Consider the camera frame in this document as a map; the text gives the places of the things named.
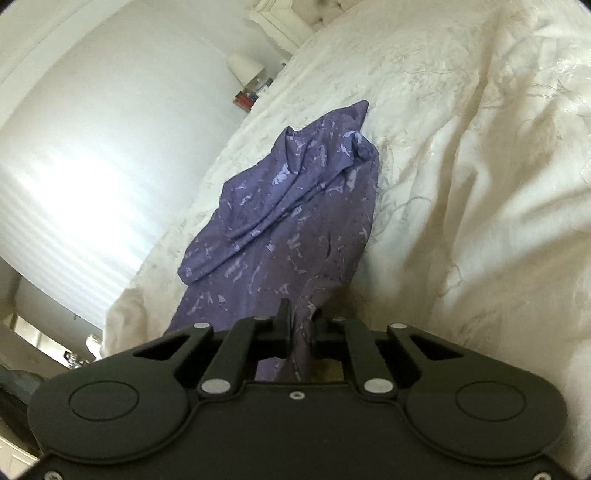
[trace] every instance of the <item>silver rivet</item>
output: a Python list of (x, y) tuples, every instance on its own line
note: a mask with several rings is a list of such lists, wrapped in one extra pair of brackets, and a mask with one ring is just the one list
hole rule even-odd
[(291, 392), (290, 393), (290, 398), (292, 400), (303, 400), (305, 399), (306, 394), (304, 392)]
[(57, 472), (47, 472), (43, 477), (43, 480), (64, 480), (63, 477)]
[(363, 387), (369, 393), (380, 395), (391, 392), (394, 389), (394, 384), (385, 378), (370, 378), (363, 384)]
[(205, 393), (209, 393), (210, 395), (221, 395), (223, 393), (227, 393), (232, 385), (228, 380), (224, 380), (223, 378), (212, 378), (211, 380), (206, 380), (201, 384), (201, 390)]

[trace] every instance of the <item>white wall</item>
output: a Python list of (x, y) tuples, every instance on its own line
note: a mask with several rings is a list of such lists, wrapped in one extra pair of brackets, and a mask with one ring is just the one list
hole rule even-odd
[[(0, 130), (0, 256), (96, 326), (245, 116), (232, 104), (241, 86), (226, 53), (277, 69), (281, 56), (245, 7), (86, 1), (74, 16), (87, 29), (116, 13), (59, 53)], [(72, 18), (8, 73), (0, 105), (10, 89), (22, 93), (27, 72), (39, 76), (52, 45), (62, 52), (83, 32)]]
[(0, 364), (10, 370), (24, 370), (41, 375), (43, 378), (53, 378), (68, 371), (62, 364), (37, 350), (2, 323), (0, 323)]
[(0, 126), (53, 64), (132, 0), (19, 0), (0, 17)]
[(24, 278), (17, 291), (15, 307), (23, 319), (52, 340), (81, 358), (94, 361), (95, 357), (86, 347), (86, 338), (91, 334), (101, 337), (102, 331), (60, 305)]
[(14, 296), (21, 276), (0, 258), (0, 322), (14, 311)]
[(174, 0), (167, 10), (171, 15), (187, 18), (199, 35), (224, 55), (236, 52), (250, 56), (266, 65), (267, 73), (274, 78), (281, 70), (281, 62), (291, 55), (247, 18), (248, 9), (257, 3), (258, 0)]

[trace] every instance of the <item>white furniture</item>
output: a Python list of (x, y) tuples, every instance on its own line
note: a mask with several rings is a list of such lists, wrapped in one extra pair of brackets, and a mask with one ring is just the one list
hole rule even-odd
[(292, 55), (314, 34), (314, 29), (291, 9), (291, 0), (262, 0), (249, 16)]

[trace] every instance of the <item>gray object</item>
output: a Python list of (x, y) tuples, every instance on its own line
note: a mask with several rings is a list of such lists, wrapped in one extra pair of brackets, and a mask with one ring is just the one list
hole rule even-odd
[(376, 395), (389, 393), (394, 389), (394, 384), (385, 378), (371, 378), (363, 384), (364, 389)]
[(0, 388), (28, 404), (44, 378), (21, 370), (9, 370), (0, 365)]
[(212, 378), (201, 384), (201, 390), (210, 395), (222, 395), (230, 391), (231, 388), (232, 385), (230, 382), (223, 378)]
[(306, 394), (304, 392), (291, 392), (290, 393), (290, 398), (292, 400), (303, 400), (305, 399)]
[(43, 476), (43, 480), (64, 480), (63, 477), (57, 472), (47, 472)]

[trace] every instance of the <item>purple cloth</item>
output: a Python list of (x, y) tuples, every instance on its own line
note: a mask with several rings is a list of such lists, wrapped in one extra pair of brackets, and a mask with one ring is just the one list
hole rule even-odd
[(189, 288), (167, 332), (196, 322), (230, 329), (289, 298), (292, 353), (260, 362), (257, 379), (309, 377), (312, 315), (350, 283), (371, 231), (379, 155), (359, 132), (368, 105), (287, 127), (263, 160), (224, 184), (178, 269)]

